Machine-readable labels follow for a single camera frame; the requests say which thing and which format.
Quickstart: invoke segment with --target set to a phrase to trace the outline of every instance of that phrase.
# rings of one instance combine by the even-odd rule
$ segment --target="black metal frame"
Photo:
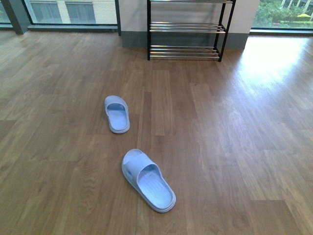
[[[150,24],[151,24],[151,2],[150,0],[147,0],[147,50],[148,50],[147,59],[148,60],[150,60],[150,49],[151,49]]]
[[[213,49],[216,51],[216,54],[218,55],[218,61],[219,62],[222,61],[222,57],[223,57],[223,53],[224,53],[224,49],[225,49],[225,45],[226,45],[226,41],[227,41],[227,36],[228,36],[231,19],[232,19],[233,12],[234,12],[236,0],[147,0],[147,59],[148,60],[151,59],[150,56],[151,56],[151,31],[152,31],[151,30],[151,23],[152,23],[151,22],[151,2],[152,1],[222,3],[220,19],[219,19],[219,23],[218,23],[218,25],[221,28],[218,28],[217,31],[216,31],[215,42],[214,42],[214,46],[213,46]],[[227,27],[224,27],[223,24],[222,24],[222,20],[224,18],[224,12],[225,12],[225,7],[226,7],[227,3],[231,3],[232,7],[231,7],[231,10],[230,10],[230,14],[229,14],[228,22],[227,22]],[[224,33],[225,34],[221,51],[219,51],[218,48],[217,48],[220,33]]]

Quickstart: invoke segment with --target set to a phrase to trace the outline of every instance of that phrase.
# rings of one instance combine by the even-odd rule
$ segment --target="window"
[[[260,0],[252,27],[312,29],[313,0]]]
[[[4,10],[1,1],[0,1],[0,23],[10,23],[10,20]]]
[[[62,23],[56,1],[31,1],[30,4],[34,11],[37,23]]]
[[[96,23],[92,2],[65,2],[70,22],[73,24],[94,24]]]

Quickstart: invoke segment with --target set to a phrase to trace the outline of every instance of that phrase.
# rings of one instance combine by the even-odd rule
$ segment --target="metal shoe rack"
[[[183,3],[220,3],[222,4],[220,20],[218,23],[173,23],[173,22],[152,22],[151,3],[152,2],[183,2]],[[148,18],[148,60],[150,59],[174,59],[174,60],[217,60],[221,61],[228,36],[231,18],[233,16],[236,0],[147,0]],[[222,24],[226,4],[231,4],[231,10],[227,22],[227,27]],[[151,34],[154,32],[173,33],[203,33],[216,34],[212,47],[174,47],[151,44]],[[218,50],[220,34],[224,34],[221,51]]]

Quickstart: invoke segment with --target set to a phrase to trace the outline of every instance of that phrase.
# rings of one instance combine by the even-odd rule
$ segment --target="wooden floor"
[[[313,38],[147,61],[117,34],[0,32],[1,235],[313,235]],[[110,132],[106,96],[128,104]],[[140,148],[177,196],[126,181]]]

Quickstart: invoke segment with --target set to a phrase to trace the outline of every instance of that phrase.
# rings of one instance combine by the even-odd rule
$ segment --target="slide sandal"
[[[165,213],[173,208],[176,203],[174,192],[162,177],[160,168],[141,150],[132,149],[126,153],[122,171],[153,210]]]
[[[104,101],[104,108],[109,119],[110,130],[122,134],[129,130],[129,114],[126,102],[119,96],[109,95]]]

